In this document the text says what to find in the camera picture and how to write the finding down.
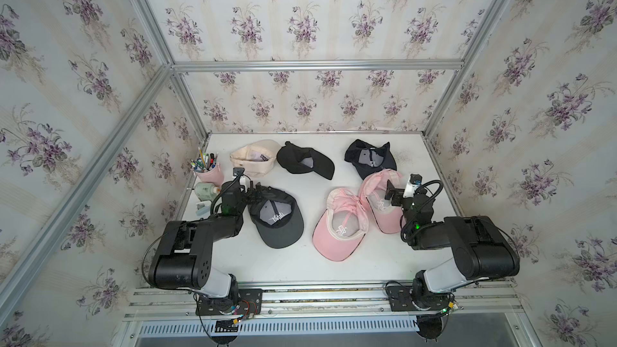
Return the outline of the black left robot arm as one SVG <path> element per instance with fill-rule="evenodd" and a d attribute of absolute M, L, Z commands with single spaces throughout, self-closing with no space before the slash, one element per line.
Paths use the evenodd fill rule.
<path fill-rule="evenodd" d="M 154 240 L 157 248 L 142 276 L 150 287 L 193 294 L 199 315 L 230 315 L 242 301 L 235 276 L 212 263 L 214 244 L 236 237 L 244 225 L 244 210 L 258 202 L 263 187 L 239 178 L 223 184 L 210 203 L 207 217 L 167 223 Z"/>

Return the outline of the pink cap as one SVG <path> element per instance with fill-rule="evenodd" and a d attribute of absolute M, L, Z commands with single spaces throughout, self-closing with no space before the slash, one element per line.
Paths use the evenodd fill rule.
<path fill-rule="evenodd" d="M 401 173 L 386 169 L 367 176 L 360 186 L 358 197 L 379 230 L 393 235 L 400 233 L 403 211 L 385 198 L 389 182 L 394 188 L 403 189 L 405 186 Z"/>
<path fill-rule="evenodd" d="M 347 188 L 332 190 L 326 210 L 313 231 L 313 246 L 327 260 L 342 262 L 359 247 L 369 230 L 368 214 Z"/>

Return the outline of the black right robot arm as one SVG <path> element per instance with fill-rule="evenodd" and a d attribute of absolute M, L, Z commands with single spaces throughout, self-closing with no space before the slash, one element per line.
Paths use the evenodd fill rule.
<path fill-rule="evenodd" d="M 452 251 L 449 260 L 416 273 L 409 286 L 394 281 L 385 284 L 394 311 L 448 313 L 457 289 L 513 277 L 520 271 L 520 256 L 510 245 L 509 235 L 491 218 L 480 215 L 432 219 L 433 202 L 442 190 L 442 181 L 421 183 L 417 174 L 410 176 L 404 188 L 387 182 L 385 199 L 403 212 L 401 240 L 415 251 Z"/>

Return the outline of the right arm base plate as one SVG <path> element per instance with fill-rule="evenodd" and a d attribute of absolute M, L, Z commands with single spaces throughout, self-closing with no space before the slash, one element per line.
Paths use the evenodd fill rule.
<path fill-rule="evenodd" d="M 434 293 L 427 289 L 415 289 L 412 285 L 388 281 L 383 290 L 392 312 L 421 311 L 448 313 L 454 306 L 453 293 Z"/>

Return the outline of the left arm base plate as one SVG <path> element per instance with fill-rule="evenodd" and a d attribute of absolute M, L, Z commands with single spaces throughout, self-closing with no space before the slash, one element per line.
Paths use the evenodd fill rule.
<path fill-rule="evenodd" d="M 209 298 L 194 294 L 198 316 L 235 316 L 249 318 L 259 315 L 264 291 L 262 289 L 232 289 L 224 298 Z"/>

